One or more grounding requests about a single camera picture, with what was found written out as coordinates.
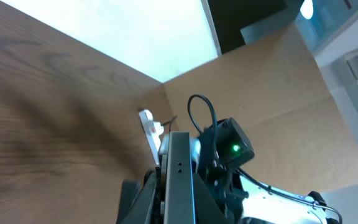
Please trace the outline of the white USB charger adapter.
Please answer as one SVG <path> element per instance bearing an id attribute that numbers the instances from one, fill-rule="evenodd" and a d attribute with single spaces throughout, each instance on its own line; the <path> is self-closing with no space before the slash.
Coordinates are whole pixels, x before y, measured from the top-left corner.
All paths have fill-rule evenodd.
<path id="1" fill-rule="evenodd" d="M 153 121 L 151 123 L 150 133 L 155 135 L 161 135 L 164 133 L 164 126 L 160 122 Z"/>

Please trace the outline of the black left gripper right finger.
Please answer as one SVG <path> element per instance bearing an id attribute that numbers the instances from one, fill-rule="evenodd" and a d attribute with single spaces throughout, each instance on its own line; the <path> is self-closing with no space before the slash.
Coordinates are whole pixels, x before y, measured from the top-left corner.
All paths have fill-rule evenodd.
<path id="1" fill-rule="evenodd" d="M 197 224 L 229 223 L 198 174 L 193 174 L 193 191 Z"/>

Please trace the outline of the white power strip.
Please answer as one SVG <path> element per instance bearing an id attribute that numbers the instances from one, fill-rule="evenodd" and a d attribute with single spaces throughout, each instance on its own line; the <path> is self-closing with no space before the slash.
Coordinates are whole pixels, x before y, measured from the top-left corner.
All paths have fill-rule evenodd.
<path id="1" fill-rule="evenodd" d="M 160 149 L 160 146 L 161 146 L 160 136 L 150 133 L 151 123 L 153 121 L 155 121 L 153 114 L 149 110 L 141 110 L 139 112 L 139 117 L 140 117 L 140 120 L 142 123 L 144 133 L 148 140 L 153 159 L 154 159 L 155 163 L 157 165 L 159 165 L 160 162 L 159 162 L 159 158 L 158 158 L 158 150 Z"/>

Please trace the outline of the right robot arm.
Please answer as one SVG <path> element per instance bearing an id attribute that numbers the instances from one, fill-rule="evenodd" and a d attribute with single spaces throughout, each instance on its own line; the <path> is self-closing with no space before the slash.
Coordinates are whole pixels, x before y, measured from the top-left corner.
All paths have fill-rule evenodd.
<path id="1" fill-rule="evenodd" d="M 211 201 L 208 223 L 342 223 L 321 194 L 298 195 L 258 181 L 242 169 L 254 158 L 249 138 L 234 118 L 199 129 L 197 173 Z"/>

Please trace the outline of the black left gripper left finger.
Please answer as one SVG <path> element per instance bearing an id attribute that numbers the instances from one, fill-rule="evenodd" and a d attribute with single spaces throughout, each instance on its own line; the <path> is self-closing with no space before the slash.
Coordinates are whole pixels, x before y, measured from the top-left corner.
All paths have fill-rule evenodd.
<path id="1" fill-rule="evenodd" d="M 136 180 L 122 182 L 116 224 L 161 224 L 163 201 L 161 168 L 148 170 L 143 187 Z"/>

